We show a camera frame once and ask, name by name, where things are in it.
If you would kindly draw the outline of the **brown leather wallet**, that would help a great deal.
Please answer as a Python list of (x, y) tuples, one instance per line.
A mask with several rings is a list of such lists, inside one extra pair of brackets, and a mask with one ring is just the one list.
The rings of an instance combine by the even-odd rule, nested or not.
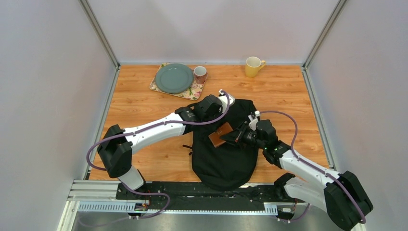
[(221, 138), (221, 136), (226, 135), (232, 131), (233, 129), (231, 125), (228, 122), (226, 122), (222, 126), (220, 126), (216, 131), (208, 135), (208, 138), (210, 139), (213, 146), (217, 148), (226, 142)]

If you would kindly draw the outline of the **black fabric student bag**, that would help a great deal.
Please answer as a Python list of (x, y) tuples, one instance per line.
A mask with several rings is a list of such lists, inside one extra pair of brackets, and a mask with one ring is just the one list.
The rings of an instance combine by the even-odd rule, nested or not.
[(258, 149), (229, 143), (215, 147), (209, 136), (222, 125), (238, 128), (255, 111), (253, 101), (237, 99), (222, 119), (192, 131), (191, 166), (204, 185), (218, 191), (230, 191), (249, 181), (257, 164)]

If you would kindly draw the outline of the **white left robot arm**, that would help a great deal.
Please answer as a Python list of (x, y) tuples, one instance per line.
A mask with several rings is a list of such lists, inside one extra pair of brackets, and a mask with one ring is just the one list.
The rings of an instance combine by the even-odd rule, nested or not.
[(95, 144), (97, 153), (109, 177), (119, 179), (136, 200), (145, 197), (147, 186), (141, 173), (132, 165), (132, 156), (159, 141), (182, 136), (198, 126), (220, 121), (235, 103), (235, 98), (220, 90), (219, 96), (208, 95), (203, 100), (180, 107), (162, 119), (145, 125), (120, 128), (111, 126), (105, 137)]

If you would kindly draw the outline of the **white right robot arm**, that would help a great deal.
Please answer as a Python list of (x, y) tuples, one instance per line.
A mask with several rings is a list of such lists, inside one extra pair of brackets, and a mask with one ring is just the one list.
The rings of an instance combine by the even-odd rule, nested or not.
[(305, 158), (278, 138), (269, 120), (260, 120), (254, 126), (244, 122), (220, 139), (232, 145), (256, 147), (270, 164), (287, 171), (275, 181), (274, 194), (279, 201), (295, 198), (318, 207), (344, 231), (365, 223), (366, 215), (373, 210), (354, 173), (340, 173)]

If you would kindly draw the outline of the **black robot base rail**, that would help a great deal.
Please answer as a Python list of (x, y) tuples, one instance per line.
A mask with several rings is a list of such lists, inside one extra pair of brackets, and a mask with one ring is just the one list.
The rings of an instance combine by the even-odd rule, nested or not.
[(140, 194), (134, 194), (120, 183), (115, 197), (148, 202), (150, 210), (161, 209), (169, 202), (167, 211), (261, 211), (265, 203), (283, 203), (292, 208), (297, 202), (282, 187), (273, 184), (248, 184), (234, 190), (217, 191), (201, 182), (150, 181), (138, 191)]

